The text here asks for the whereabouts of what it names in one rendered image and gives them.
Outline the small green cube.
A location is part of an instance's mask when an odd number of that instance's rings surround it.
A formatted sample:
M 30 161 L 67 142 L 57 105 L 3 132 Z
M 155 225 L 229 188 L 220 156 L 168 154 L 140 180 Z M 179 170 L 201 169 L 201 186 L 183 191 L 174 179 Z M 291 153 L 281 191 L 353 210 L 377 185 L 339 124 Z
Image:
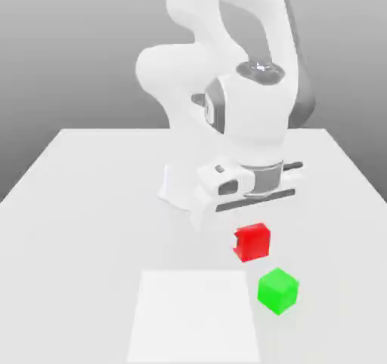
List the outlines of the small green cube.
M 280 315 L 297 301 L 299 281 L 280 268 L 259 279 L 257 299 L 274 314 Z

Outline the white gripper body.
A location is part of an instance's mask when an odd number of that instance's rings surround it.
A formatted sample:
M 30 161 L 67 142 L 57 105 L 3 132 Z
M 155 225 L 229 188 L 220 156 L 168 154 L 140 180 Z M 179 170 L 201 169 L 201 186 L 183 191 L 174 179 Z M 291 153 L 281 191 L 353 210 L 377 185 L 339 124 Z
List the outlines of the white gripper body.
M 203 222 L 216 212 L 229 211 L 262 202 L 270 202 L 296 194 L 295 188 L 276 190 L 266 196 L 210 196 L 202 187 L 197 187 L 191 200 L 191 223 L 194 227 L 201 227 Z

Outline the small red cube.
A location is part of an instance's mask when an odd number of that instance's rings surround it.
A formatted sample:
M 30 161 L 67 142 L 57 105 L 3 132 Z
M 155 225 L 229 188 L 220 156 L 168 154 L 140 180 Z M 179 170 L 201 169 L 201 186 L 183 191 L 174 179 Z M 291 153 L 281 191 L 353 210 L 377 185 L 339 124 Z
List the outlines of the small red cube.
M 234 252 L 242 262 L 269 255 L 271 231 L 263 223 L 237 228 L 234 235 L 237 239 Z

